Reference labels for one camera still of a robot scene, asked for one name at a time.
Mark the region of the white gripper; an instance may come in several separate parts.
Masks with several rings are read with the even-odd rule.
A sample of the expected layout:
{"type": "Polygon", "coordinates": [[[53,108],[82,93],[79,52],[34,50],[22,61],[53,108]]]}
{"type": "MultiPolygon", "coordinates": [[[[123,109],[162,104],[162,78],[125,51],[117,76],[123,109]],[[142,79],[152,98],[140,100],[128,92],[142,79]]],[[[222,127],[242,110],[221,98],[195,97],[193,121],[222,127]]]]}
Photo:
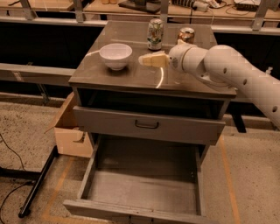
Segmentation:
{"type": "Polygon", "coordinates": [[[147,67],[168,67],[170,58],[170,66],[173,69],[191,72],[197,68],[194,56],[191,54],[194,48],[196,45],[187,44],[182,39],[178,39],[177,45],[169,51],[169,55],[164,51],[148,53],[140,56],[138,62],[147,67]]]}

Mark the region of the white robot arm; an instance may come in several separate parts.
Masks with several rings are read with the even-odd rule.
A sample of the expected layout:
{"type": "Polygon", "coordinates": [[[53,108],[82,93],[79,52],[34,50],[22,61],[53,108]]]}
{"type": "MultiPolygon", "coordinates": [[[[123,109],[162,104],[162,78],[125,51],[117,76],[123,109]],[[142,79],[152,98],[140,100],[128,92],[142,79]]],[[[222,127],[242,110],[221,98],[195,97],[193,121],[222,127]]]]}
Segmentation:
{"type": "Polygon", "coordinates": [[[154,52],[138,58],[147,67],[170,67],[191,74],[210,87],[237,88],[272,123],[280,128],[280,80],[250,64],[227,45],[204,49],[179,41],[169,52],[154,52]]]}

